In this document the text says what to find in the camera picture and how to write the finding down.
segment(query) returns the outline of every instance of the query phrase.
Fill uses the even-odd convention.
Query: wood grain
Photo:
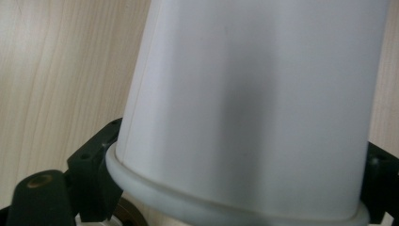
[[[122,116],[149,3],[0,1],[0,208],[24,177],[65,170],[71,153]],[[370,140],[399,156],[399,0],[391,1]],[[185,225],[131,200],[150,225]]]
[[[382,46],[370,141],[399,157],[399,0],[392,0]]]

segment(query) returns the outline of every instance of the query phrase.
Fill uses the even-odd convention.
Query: black plastic part
[[[122,190],[112,180],[105,165],[107,149],[118,139],[121,119],[111,121],[69,159],[65,173],[72,211],[83,222],[110,219]]]
[[[6,225],[9,206],[0,210],[0,225]]]
[[[75,225],[61,171],[39,172],[17,185],[7,226],[24,225]]]
[[[399,218],[399,159],[369,143],[361,200],[370,223],[380,224],[385,212]]]

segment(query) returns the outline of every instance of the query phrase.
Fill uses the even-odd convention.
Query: wooden surface
[[[65,170],[71,153],[122,116],[149,2],[0,0],[0,208],[24,177]],[[399,0],[387,21],[370,140],[399,156]],[[183,225],[135,203],[150,225]]]

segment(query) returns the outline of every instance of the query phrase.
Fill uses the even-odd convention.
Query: round hole
[[[29,187],[29,188],[37,188],[37,187],[40,187],[40,186],[47,185],[52,180],[53,180],[53,177],[51,175],[40,175],[40,176],[37,176],[37,177],[33,178],[32,180],[30,180],[27,183],[27,187]]]
[[[90,154],[88,153],[84,153],[80,156],[80,159],[88,159],[88,158],[90,158]]]

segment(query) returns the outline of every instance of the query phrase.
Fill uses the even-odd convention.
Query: rolled cup lip
[[[366,226],[369,215],[359,203],[357,213],[346,220],[282,218],[208,202],[159,185],[125,168],[116,157],[116,143],[106,154],[106,165],[115,182],[129,195],[173,218],[193,225],[277,225],[277,226]]]

